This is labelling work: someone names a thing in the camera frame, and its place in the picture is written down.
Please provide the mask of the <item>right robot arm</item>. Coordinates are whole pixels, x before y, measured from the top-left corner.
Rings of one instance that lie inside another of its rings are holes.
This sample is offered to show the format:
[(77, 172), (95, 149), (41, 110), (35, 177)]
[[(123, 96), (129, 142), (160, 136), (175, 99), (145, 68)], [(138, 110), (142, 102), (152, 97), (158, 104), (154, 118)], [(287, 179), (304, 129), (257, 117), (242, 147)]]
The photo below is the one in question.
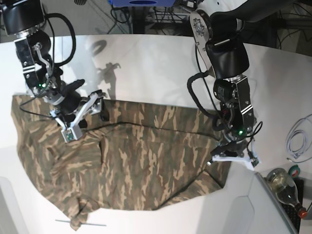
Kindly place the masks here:
[[(16, 36), (16, 54), (31, 100), (41, 98), (56, 108), (56, 113), (49, 114), (48, 118), (59, 120), (65, 129), (85, 128), (87, 114), (99, 114), (102, 121), (109, 121), (104, 92), (97, 90), (82, 97), (77, 89), (85, 83), (84, 79), (67, 84), (60, 78), (63, 74), (61, 67), (73, 59), (77, 47), (74, 28), (66, 16), (47, 14), (39, 0), (2, 0), (0, 14), (6, 34)], [(71, 53), (62, 62), (55, 61), (55, 39), (43, 30), (45, 24), (51, 23), (51, 18), (61, 19), (72, 39)]]

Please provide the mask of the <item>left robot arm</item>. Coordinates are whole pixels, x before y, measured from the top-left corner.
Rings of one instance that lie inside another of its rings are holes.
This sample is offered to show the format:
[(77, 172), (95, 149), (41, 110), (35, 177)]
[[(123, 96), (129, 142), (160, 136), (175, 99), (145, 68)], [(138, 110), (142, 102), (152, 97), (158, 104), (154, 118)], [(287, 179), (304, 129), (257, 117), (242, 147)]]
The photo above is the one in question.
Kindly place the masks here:
[(195, 56), (203, 59), (207, 70), (189, 78), (189, 93), (194, 95), (195, 80), (213, 74), (214, 87), (209, 95), (220, 102), (216, 114), (199, 107), (213, 120), (213, 129), (222, 133), (218, 146), (211, 151), (212, 162), (242, 160), (256, 135), (254, 127), (261, 127), (244, 75), (250, 66), (240, 36), (244, 24), (258, 22), (289, 4), (288, 0), (202, 0), (190, 14)]

